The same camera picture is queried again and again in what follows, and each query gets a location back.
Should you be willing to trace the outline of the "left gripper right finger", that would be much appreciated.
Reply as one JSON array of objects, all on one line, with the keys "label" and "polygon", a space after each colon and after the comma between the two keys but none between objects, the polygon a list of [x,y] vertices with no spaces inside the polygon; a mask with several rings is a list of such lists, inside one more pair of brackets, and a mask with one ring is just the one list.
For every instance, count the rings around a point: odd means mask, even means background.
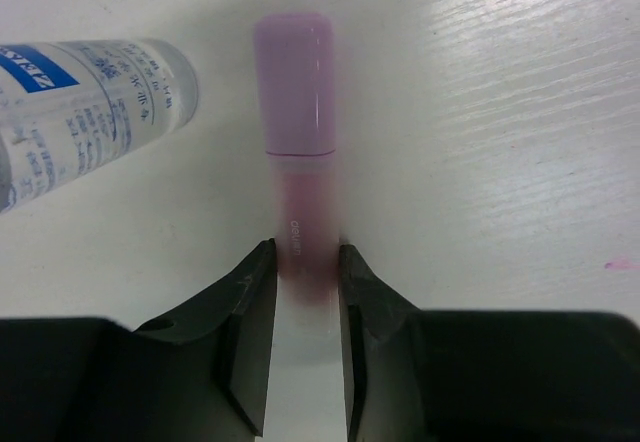
[{"label": "left gripper right finger", "polygon": [[339,252],[351,441],[635,441],[639,329],[593,311],[426,310]]}]

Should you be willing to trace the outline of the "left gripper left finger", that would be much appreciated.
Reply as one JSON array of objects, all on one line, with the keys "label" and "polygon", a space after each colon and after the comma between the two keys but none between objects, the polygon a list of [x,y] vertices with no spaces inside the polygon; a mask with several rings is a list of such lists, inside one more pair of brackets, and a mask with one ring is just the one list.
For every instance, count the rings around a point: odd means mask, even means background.
[{"label": "left gripper left finger", "polygon": [[1,323],[5,441],[253,441],[264,431],[276,250],[135,330],[98,317]]}]

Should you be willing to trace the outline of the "light pink highlighter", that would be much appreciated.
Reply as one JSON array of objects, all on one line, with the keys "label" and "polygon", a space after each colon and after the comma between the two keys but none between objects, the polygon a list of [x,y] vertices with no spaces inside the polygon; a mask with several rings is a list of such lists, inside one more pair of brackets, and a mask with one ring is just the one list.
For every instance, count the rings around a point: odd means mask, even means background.
[{"label": "light pink highlighter", "polygon": [[253,33],[265,152],[277,192],[275,235],[284,348],[309,362],[337,332],[334,32],[318,13],[268,15]]}]

